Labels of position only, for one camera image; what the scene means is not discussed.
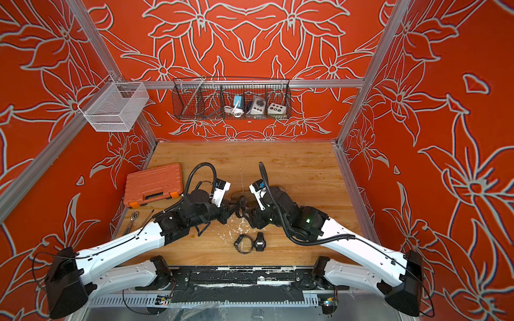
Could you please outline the black chunky sport watch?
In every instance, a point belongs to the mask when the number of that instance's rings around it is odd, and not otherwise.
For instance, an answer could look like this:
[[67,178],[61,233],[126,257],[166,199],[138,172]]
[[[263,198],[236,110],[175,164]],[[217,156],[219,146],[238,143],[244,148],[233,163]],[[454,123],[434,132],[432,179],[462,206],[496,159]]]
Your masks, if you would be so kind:
[[234,242],[234,247],[239,254],[250,254],[254,249],[254,240],[246,234],[240,234]]

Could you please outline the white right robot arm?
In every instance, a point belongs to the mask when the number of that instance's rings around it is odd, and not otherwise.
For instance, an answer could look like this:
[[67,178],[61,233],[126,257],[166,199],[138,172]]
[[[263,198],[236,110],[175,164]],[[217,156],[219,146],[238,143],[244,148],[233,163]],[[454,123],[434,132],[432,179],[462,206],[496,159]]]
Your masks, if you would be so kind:
[[272,187],[264,163],[259,164],[261,179],[250,186],[257,207],[248,221],[261,229],[269,224],[282,228],[298,246],[323,246],[353,260],[370,272],[357,277],[338,267],[334,259],[319,258],[314,273],[333,286],[349,286],[381,294],[386,303],[408,316],[423,315],[424,260],[414,250],[406,253],[379,246],[342,226],[328,214],[309,206],[298,206],[279,187]]

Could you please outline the black digital square watch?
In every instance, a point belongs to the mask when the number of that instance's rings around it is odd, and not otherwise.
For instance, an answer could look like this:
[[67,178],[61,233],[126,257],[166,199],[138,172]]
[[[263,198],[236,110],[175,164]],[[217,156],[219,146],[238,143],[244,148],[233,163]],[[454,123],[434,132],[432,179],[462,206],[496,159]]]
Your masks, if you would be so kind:
[[254,249],[258,252],[265,251],[266,249],[266,240],[262,232],[257,233],[256,239],[254,240]]

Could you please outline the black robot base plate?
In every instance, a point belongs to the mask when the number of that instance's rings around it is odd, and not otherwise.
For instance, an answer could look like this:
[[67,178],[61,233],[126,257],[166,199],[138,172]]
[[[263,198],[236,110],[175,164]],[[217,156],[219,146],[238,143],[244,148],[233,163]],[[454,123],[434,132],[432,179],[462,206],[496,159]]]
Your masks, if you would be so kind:
[[348,291],[312,275],[310,266],[172,266],[173,280],[163,290],[126,294],[164,296],[173,304],[265,304],[317,306]]

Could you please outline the black watch dark red dial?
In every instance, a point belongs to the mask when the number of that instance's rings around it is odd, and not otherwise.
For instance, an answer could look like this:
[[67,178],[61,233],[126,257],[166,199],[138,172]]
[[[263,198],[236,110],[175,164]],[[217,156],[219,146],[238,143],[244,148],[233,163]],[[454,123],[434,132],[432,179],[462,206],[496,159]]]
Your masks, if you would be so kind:
[[246,215],[246,211],[248,208],[248,201],[245,196],[241,196],[238,199],[238,211],[236,212],[236,216],[238,218],[244,218]]

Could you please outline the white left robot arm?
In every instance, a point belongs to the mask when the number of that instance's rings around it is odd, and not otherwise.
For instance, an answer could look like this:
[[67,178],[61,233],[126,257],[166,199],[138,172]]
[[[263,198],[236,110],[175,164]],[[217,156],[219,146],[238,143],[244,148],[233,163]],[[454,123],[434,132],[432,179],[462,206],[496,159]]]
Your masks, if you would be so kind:
[[183,197],[176,204],[151,216],[140,229],[111,242],[81,251],[66,247],[52,255],[52,263],[44,279],[44,290],[51,319],[64,318],[83,307],[93,292],[100,290],[102,274],[118,265],[176,242],[196,229],[202,235],[213,221],[225,224],[231,216],[224,199],[230,183],[213,176],[211,190],[200,187],[190,190],[198,170],[211,163],[200,163],[190,173]]

